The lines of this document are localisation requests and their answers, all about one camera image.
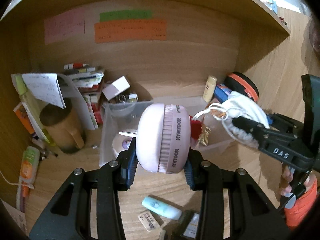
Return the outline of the person's right hand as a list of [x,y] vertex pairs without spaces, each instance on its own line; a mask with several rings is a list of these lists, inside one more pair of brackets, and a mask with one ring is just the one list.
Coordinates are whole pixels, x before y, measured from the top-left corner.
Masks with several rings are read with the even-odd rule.
[[[286,193],[290,193],[292,188],[290,182],[293,180],[293,174],[289,170],[289,167],[286,165],[282,166],[282,174],[279,183],[279,193],[281,196],[284,196]],[[317,180],[316,176],[311,173],[306,181],[304,182],[304,186],[306,188],[306,192],[310,191],[313,184]]]

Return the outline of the orange sleeve forearm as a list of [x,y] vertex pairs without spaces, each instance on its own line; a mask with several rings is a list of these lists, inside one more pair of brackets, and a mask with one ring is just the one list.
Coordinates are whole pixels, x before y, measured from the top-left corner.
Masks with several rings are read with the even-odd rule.
[[292,208],[284,208],[286,224],[290,230],[296,229],[311,210],[317,199],[317,178],[312,174],[304,193]]

